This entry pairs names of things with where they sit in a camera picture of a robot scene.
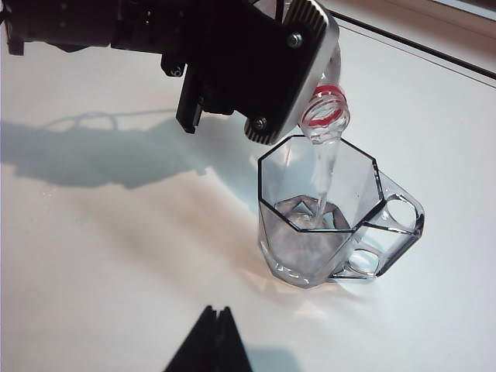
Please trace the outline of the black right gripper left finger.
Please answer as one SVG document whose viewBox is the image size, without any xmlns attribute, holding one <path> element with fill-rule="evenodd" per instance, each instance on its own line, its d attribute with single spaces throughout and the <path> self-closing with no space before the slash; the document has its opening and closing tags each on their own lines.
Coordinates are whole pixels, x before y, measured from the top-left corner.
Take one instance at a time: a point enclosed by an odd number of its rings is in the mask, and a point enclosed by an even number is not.
<svg viewBox="0 0 496 372">
<path fill-rule="evenodd" d="M 217 311 L 205 307 L 164 371 L 213 371 Z"/>
</svg>

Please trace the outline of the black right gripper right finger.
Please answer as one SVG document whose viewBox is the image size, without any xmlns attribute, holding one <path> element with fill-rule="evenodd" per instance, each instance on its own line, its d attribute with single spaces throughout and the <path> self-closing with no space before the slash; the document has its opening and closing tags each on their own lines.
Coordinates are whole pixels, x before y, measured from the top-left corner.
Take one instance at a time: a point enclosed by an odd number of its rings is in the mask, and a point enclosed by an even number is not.
<svg viewBox="0 0 496 372">
<path fill-rule="evenodd" d="M 252 367 L 236 321 L 229 306 L 220 310 L 214 322 L 213 371 L 251 372 Z"/>
</svg>

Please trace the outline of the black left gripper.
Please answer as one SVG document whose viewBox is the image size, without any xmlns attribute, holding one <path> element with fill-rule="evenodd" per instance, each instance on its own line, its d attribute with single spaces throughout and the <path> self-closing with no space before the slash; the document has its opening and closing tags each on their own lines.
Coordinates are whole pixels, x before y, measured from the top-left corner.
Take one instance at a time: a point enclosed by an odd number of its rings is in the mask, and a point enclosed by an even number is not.
<svg viewBox="0 0 496 372">
<path fill-rule="evenodd" d="M 157 53 L 166 75 L 184 77 L 176 119 L 185 132 L 203 112 L 240 112 L 247 132 L 268 132 L 271 17 L 251 1 L 114 1 L 112 18 L 111 47 Z"/>
</svg>

